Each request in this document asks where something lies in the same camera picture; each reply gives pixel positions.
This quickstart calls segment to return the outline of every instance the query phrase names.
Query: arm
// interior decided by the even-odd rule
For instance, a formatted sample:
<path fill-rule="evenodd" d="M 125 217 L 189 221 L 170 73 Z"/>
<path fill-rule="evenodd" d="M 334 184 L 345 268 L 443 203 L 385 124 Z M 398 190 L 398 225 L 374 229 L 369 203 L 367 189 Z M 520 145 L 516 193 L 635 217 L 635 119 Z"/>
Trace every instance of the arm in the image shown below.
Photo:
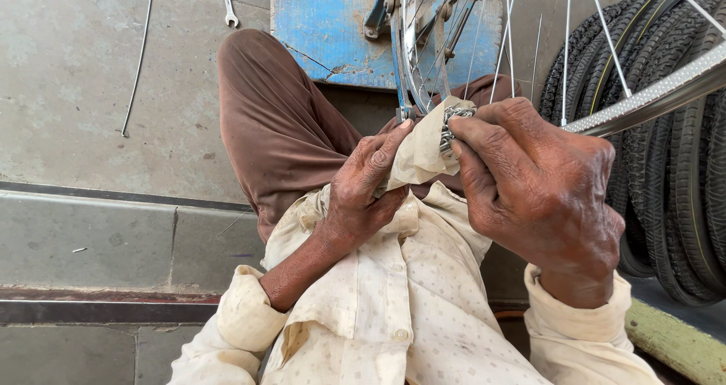
<path fill-rule="evenodd" d="M 287 321 L 284 313 L 336 262 L 390 223 L 408 195 L 408 186 L 377 199 L 372 194 L 412 124 L 407 120 L 390 134 L 358 143 L 331 181 L 326 218 L 285 260 L 265 275 L 248 266 L 235 270 L 217 313 L 171 363 L 170 385 L 257 381 L 264 351 Z"/>
<path fill-rule="evenodd" d="M 546 123 L 524 98 L 449 128 L 472 228 L 530 263 L 534 367 L 557 384 L 660 383 L 625 336 L 624 221 L 604 203 L 612 145 Z"/>

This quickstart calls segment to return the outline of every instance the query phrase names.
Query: blue wooden stand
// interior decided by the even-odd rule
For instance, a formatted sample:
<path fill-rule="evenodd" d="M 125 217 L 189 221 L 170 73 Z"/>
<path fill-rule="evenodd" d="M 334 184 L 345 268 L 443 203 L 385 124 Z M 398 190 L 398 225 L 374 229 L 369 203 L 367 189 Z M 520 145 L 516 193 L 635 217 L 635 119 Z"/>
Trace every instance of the blue wooden stand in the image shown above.
<path fill-rule="evenodd" d="M 366 39 L 363 21 L 375 0 L 271 0 L 271 33 L 313 81 L 396 90 L 391 38 Z M 502 32 L 502 3 L 479 0 L 447 72 L 451 87 L 466 82 L 476 26 L 481 20 L 471 78 L 495 72 Z M 450 18 L 444 26 L 449 31 Z"/>

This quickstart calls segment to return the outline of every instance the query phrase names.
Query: rolled sleeve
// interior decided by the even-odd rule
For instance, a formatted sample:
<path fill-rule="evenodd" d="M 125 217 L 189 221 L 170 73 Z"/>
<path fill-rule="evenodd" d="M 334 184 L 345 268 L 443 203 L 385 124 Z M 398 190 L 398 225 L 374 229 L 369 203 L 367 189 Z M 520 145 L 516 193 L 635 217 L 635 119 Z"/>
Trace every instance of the rolled sleeve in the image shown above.
<path fill-rule="evenodd" d="M 260 359 L 288 316 L 270 307 L 261 277 L 249 266 L 234 270 L 217 313 L 171 363 L 170 385 L 254 385 Z"/>
<path fill-rule="evenodd" d="M 531 364 L 553 383 L 661 383 L 633 354 L 625 334 L 630 284 L 614 273 L 613 294 L 596 309 L 575 309 L 540 285 L 541 269 L 529 264 L 524 282 L 530 309 L 524 315 L 530 335 Z"/>
<path fill-rule="evenodd" d="M 260 286 L 262 273 L 240 265 L 234 270 L 229 290 L 219 301 L 217 328 L 233 346 L 251 352 L 266 350 L 287 322 L 288 314 L 270 306 Z"/>

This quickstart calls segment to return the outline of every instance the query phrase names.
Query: stack of tires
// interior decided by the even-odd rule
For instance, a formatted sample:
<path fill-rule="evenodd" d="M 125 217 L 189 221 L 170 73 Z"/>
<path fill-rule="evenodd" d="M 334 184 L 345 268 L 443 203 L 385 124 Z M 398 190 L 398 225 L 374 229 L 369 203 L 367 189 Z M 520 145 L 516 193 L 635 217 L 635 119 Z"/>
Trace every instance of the stack of tires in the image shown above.
<path fill-rule="evenodd" d="M 726 0 L 695 1 L 726 25 Z M 633 92 L 723 40 L 683 0 L 622 0 L 604 11 Z M 541 116 L 556 125 L 563 110 L 570 122 L 614 104 L 623 93 L 597 14 L 568 42 L 567 87 L 563 47 L 540 102 Z M 618 154 L 607 202 L 626 221 L 619 269 L 635 277 L 655 275 L 682 304 L 706 306 L 726 298 L 726 92 L 608 139 Z"/>

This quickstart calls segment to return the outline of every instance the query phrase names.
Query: patterned shirt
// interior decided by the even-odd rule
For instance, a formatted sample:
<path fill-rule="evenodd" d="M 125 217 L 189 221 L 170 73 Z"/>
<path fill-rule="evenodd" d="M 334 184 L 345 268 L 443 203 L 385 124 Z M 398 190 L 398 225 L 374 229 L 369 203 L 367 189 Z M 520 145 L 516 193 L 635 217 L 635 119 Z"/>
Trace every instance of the patterned shirt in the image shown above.
<path fill-rule="evenodd" d="M 329 185 L 310 192 L 285 213 L 267 244 L 266 269 L 325 217 L 329 192 Z M 469 225 L 466 200 L 437 182 L 423 201 L 410 194 L 393 222 L 287 314 L 269 306 L 262 274 L 239 266 L 216 315 L 172 363 L 171 383 L 257 383 L 273 342 L 263 385 L 660 383 L 632 353 L 624 330 L 630 285 L 617 274 L 606 305 L 573 309 L 540 286 L 530 264 L 528 361 L 487 303 L 480 265 L 491 243 Z"/>

